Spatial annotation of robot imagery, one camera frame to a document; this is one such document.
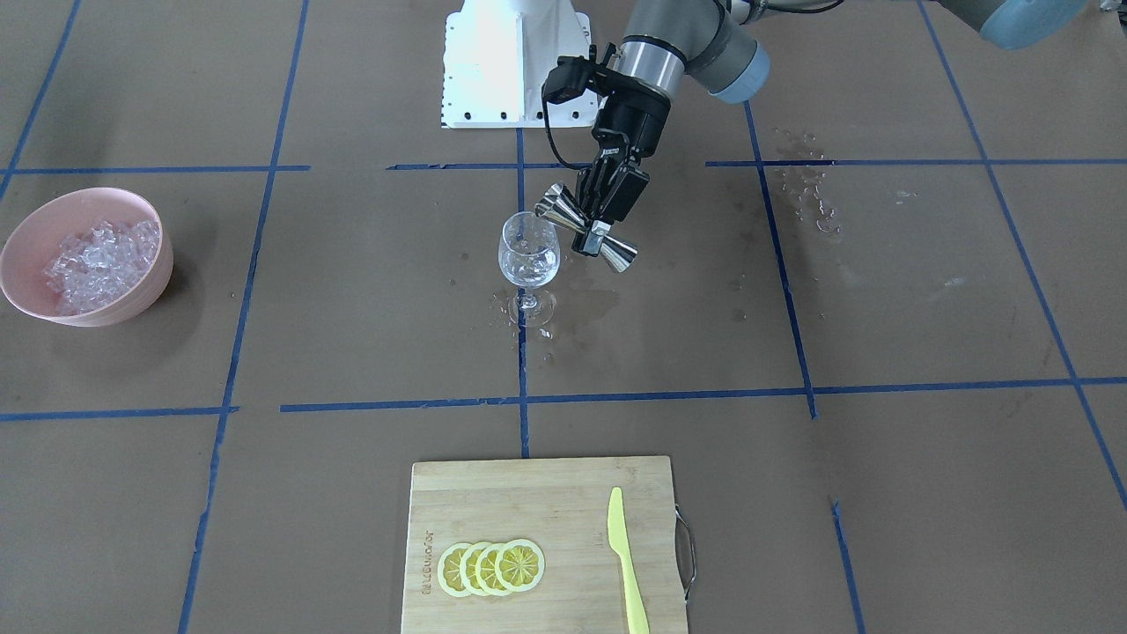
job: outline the plastic knife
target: plastic knife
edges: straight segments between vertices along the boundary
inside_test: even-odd
[[[606,508],[606,542],[619,555],[622,563],[622,593],[627,605],[627,627],[630,634],[649,634],[649,622],[646,619],[646,608],[641,602],[641,591],[638,590],[638,578],[633,572],[633,560],[630,559],[630,541],[627,538],[627,518],[622,510],[622,489],[611,490],[611,502]]]

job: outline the blue tape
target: blue tape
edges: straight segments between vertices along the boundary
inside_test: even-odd
[[[250,252],[250,265],[247,268],[247,282],[243,286],[242,307],[239,311],[239,324],[234,333],[234,343],[231,347],[231,365],[228,370],[227,386],[223,392],[224,410],[231,405],[234,393],[234,378],[239,369],[239,356],[242,351],[242,338],[247,328],[247,314],[250,311],[250,297],[254,293],[255,273],[258,267],[258,253],[263,244],[263,230],[266,226],[266,214],[269,209],[270,197],[274,194],[274,177],[277,173],[278,157],[282,153],[282,140],[285,133],[286,117],[290,113],[290,99],[293,95],[293,82],[298,74],[298,60],[301,56],[301,43],[305,34],[305,19],[309,16],[309,0],[302,0],[301,18],[298,20],[298,34],[293,43],[293,55],[290,60],[290,72],[286,77],[285,93],[282,97],[282,111],[278,114],[277,131],[274,134],[274,151],[270,153],[270,169],[266,175],[266,188],[263,191],[263,204],[258,211],[258,225],[255,229],[255,245]],[[219,417],[215,426],[215,444],[212,446],[211,467],[207,475],[207,501],[204,512],[199,516],[199,524],[196,527],[195,550],[192,555],[192,566],[188,570],[187,587],[184,591],[184,605],[180,608],[180,622],[178,634],[187,634],[188,620],[192,617],[192,605],[196,593],[196,582],[199,574],[199,562],[203,556],[204,541],[207,535],[207,521],[211,517],[212,501],[215,494],[215,482],[219,476],[220,448],[223,438],[227,436],[228,412],[224,411]]]
[[[1068,387],[1072,379],[1028,379],[1011,382],[965,382],[899,385],[828,386],[814,389],[815,394],[888,394],[897,392],[951,392],[970,390],[1018,390],[1033,387]]]
[[[861,597],[857,591],[857,579],[853,575],[853,561],[849,556],[849,544],[845,542],[845,529],[842,528],[841,503],[834,500],[834,530],[837,533],[837,550],[842,554],[842,568],[845,569],[845,583],[849,586],[849,599],[853,605],[853,620],[857,623],[857,634],[864,634],[864,615],[861,613]]]
[[[1127,377],[1092,377],[1081,379],[1084,385],[1127,385]],[[953,382],[930,384],[885,384],[855,386],[815,387],[814,393],[826,394],[894,394],[911,392],[961,392],[978,390],[1033,390],[1046,387],[1070,387],[1072,379],[1014,379],[1001,382]],[[637,392],[607,394],[550,394],[529,396],[523,400],[530,405],[556,403],[607,403],[630,401],[693,401],[720,399],[764,399],[773,396],[805,396],[806,389],[756,389],[756,390],[713,390],[687,392]],[[429,401],[372,401],[349,403],[302,403],[282,405],[282,413],[298,412],[343,412],[355,410],[421,410],[441,408],[473,408],[520,405],[521,396],[490,396],[482,399],[438,399]]]
[[[760,176],[760,189],[763,194],[763,206],[767,212],[771,225],[771,243],[775,249],[775,261],[779,266],[779,279],[782,282],[782,294],[787,300],[787,315],[790,319],[790,332],[795,339],[795,352],[798,355],[798,367],[802,372],[802,386],[806,390],[806,404],[810,409],[810,418],[818,418],[818,408],[814,400],[814,386],[810,382],[810,369],[806,363],[806,350],[802,347],[802,334],[798,328],[798,313],[795,311],[795,296],[790,291],[790,278],[787,275],[787,260],[782,253],[782,241],[779,239],[779,224],[775,222],[774,205],[771,202],[771,190],[767,187],[767,173],[763,168],[763,154],[760,153],[760,137],[755,133],[755,118],[752,106],[744,101],[744,115],[747,118],[747,132],[752,137],[752,151],[755,152],[756,171]]]
[[[1127,158],[1104,159],[780,159],[708,160],[704,167],[851,167],[851,166],[937,166],[937,164],[1127,164]]]
[[[761,399],[766,396],[804,396],[801,387],[762,390],[715,390],[700,392],[638,392],[614,394],[558,394],[530,396],[529,403],[607,403],[623,401],[692,401],[699,399]]]
[[[35,125],[35,117],[39,114],[39,108],[43,106],[43,99],[47,95],[47,88],[51,86],[51,80],[55,77],[55,70],[59,68],[59,60],[63,56],[63,48],[66,47],[66,41],[70,39],[71,30],[74,28],[74,18],[78,16],[78,9],[81,5],[82,0],[74,0],[74,3],[71,5],[70,15],[66,16],[66,26],[63,27],[63,34],[59,38],[59,46],[55,46],[55,55],[51,59],[51,65],[47,68],[47,74],[43,78],[39,91],[35,95],[35,102],[32,104],[32,111],[27,114],[27,120],[24,123],[24,131],[19,133],[19,141],[16,142],[16,150],[11,153],[11,160],[8,161],[8,169],[5,171],[3,180],[0,180],[0,199],[3,199],[5,193],[8,191],[8,184],[11,181],[11,177],[16,172],[16,166],[19,164],[19,157],[24,153],[24,146],[27,145],[27,137],[30,136],[32,126]]]
[[[1095,377],[1080,379],[1081,385],[1127,385],[1127,377]]]
[[[309,171],[309,164],[189,164],[142,167],[35,167],[16,169],[16,176],[69,173],[221,173],[229,171]]]
[[[516,211],[524,211],[524,130],[516,128]]]
[[[482,405],[516,405],[516,396],[492,396],[485,399],[441,399],[435,401],[370,401],[355,403],[299,403],[282,405],[283,414],[298,412],[355,412],[363,410],[437,410],[442,408],[476,408]]]
[[[1108,452],[1107,444],[1103,440],[1103,432],[1100,431],[1100,426],[1095,421],[1095,416],[1089,407],[1088,395],[1084,394],[1083,383],[1080,381],[1080,377],[1077,377],[1076,369],[1073,367],[1072,359],[1068,357],[1068,350],[1065,348],[1064,338],[1061,337],[1061,330],[1057,328],[1056,319],[1054,319],[1053,309],[1049,306],[1049,302],[1045,297],[1045,291],[1041,288],[1041,284],[1037,279],[1037,273],[1033,270],[1032,260],[1029,258],[1026,244],[1021,240],[1021,234],[1018,231],[1018,224],[1014,222],[1013,214],[1010,212],[1010,205],[1006,203],[1005,194],[1002,193],[1002,185],[997,180],[997,175],[994,173],[994,167],[988,160],[982,136],[978,134],[978,128],[975,126],[974,118],[970,116],[970,109],[967,107],[967,101],[962,97],[959,83],[955,80],[955,73],[951,71],[951,64],[948,63],[947,54],[943,52],[943,45],[939,41],[935,27],[931,24],[931,18],[928,16],[928,10],[924,8],[923,1],[916,0],[916,7],[920,9],[920,15],[923,16],[924,25],[928,27],[928,33],[931,35],[932,42],[935,44],[935,52],[939,53],[939,60],[943,65],[943,71],[947,72],[947,79],[950,81],[951,89],[955,91],[955,96],[959,101],[959,107],[962,109],[962,116],[967,119],[967,126],[970,128],[970,135],[975,140],[975,145],[978,146],[978,152],[986,162],[986,172],[990,175],[990,181],[994,187],[994,194],[997,196],[997,202],[1002,206],[1002,214],[1005,216],[1005,222],[1010,227],[1010,234],[1013,236],[1013,243],[1018,247],[1018,253],[1021,256],[1021,261],[1026,266],[1026,273],[1029,275],[1029,280],[1033,285],[1033,291],[1037,294],[1037,301],[1040,302],[1041,310],[1045,312],[1045,320],[1049,324],[1049,331],[1053,333],[1053,339],[1056,341],[1057,350],[1061,354],[1062,360],[1064,360],[1065,369],[1068,372],[1068,378],[1072,382],[1073,389],[1076,391],[1076,398],[1080,399],[1081,407],[1084,410],[1084,416],[1088,418],[1088,425],[1092,429],[1092,436],[1095,437],[1095,443],[1100,448],[1100,454],[1103,456],[1103,464],[1107,466],[1108,473],[1111,475],[1111,481],[1116,485],[1116,491],[1119,493],[1119,501],[1122,504],[1124,510],[1127,510],[1127,491],[1124,489],[1122,479],[1119,476],[1119,470],[1116,467],[1115,461],[1111,458],[1111,453]]]
[[[577,162],[588,167],[589,162]],[[558,162],[397,162],[387,171],[445,170],[445,169],[567,169]]]
[[[517,288],[517,296],[524,295],[524,288]],[[520,309],[517,315],[517,352],[516,352],[516,368],[517,368],[517,379],[521,384],[521,457],[527,458],[530,456],[529,443],[530,443],[530,431],[529,431],[529,364],[527,364],[527,330],[524,327],[524,309]]]
[[[207,417],[236,412],[238,408],[156,408],[150,410],[82,410],[73,412],[20,412],[0,414],[0,422],[79,421],[91,419],[149,419],[161,417]]]

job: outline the lemon slice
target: lemon slice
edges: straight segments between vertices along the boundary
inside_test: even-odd
[[[470,591],[465,589],[465,584],[462,583],[462,577],[459,574],[459,565],[462,563],[462,556],[465,554],[465,550],[470,545],[465,542],[459,542],[438,557],[438,587],[446,591],[451,597],[467,597]]]
[[[535,542],[514,539],[497,556],[497,580],[513,592],[527,592],[544,575],[544,552]]]
[[[478,561],[473,564],[472,579],[486,595],[494,597],[507,597],[513,591],[500,584],[497,579],[497,559],[505,550],[505,544],[494,544],[481,551]]]
[[[482,590],[477,580],[473,578],[473,570],[478,563],[478,556],[481,555],[481,551],[485,551],[489,546],[492,546],[492,542],[478,542],[465,548],[465,553],[462,555],[462,561],[458,563],[458,577],[462,582],[462,586],[470,591],[471,595],[477,595],[478,597],[488,597],[488,592]]]

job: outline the jigger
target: jigger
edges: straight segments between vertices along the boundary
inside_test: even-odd
[[[598,233],[595,229],[589,229],[587,226],[587,220],[579,211],[579,204],[575,200],[575,196],[568,190],[564,182],[556,182],[548,188],[544,196],[540,198],[540,202],[535,205],[535,213],[538,216],[543,217],[559,226],[565,229],[570,229],[576,233],[584,235],[591,235],[591,233],[596,233],[595,239],[601,240],[598,244],[598,255],[606,260],[606,264],[611,266],[616,273],[622,273],[630,267],[633,262],[635,257],[638,256],[638,248],[630,242],[620,240],[613,235],[609,235],[605,232]]]

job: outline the pink bowl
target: pink bowl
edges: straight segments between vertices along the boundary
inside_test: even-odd
[[[81,314],[59,314],[59,296],[47,287],[43,267],[59,256],[59,242],[85,233],[101,220],[130,224],[151,220],[160,229],[157,259],[135,286],[107,305]],[[172,242],[149,200],[114,187],[79,189],[48,202],[12,231],[0,252],[0,289],[16,307],[39,320],[68,327],[108,327],[140,313],[165,292],[172,274]]]

